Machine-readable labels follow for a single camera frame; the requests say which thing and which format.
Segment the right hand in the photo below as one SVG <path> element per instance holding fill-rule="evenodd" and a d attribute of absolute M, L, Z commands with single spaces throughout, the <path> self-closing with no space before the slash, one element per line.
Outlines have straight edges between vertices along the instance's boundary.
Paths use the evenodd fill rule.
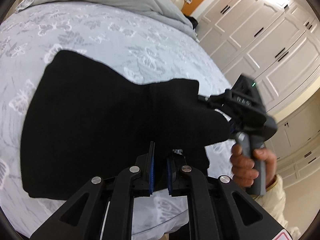
<path fill-rule="evenodd" d="M 256 149 L 253 154 L 257 160 L 265 163 L 266 188 L 268 188 L 276 181 L 276 155 L 267 148 Z M 259 172 L 254 168 L 254 160 L 243 155 L 239 144 L 233 145 L 230 162 L 232 164 L 233 180 L 240 187 L 250 187 L 259 176 Z"/>

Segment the cream sleeve forearm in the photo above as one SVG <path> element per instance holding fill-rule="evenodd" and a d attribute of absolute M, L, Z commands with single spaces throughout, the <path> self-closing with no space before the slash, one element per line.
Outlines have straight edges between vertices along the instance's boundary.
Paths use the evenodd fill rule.
<path fill-rule="evenodd" d="M 293 239 L 299 239 L 301 232 L 298 227 L 289 227 L 284 217 L 286 204 L 286 193 L 283 189 L 283 179 L 276 174 L 274 183 L 266 189 L 262 196 L 251 195 L 251 197 L 263 207 L 283 228 L 285 228 Z"/>

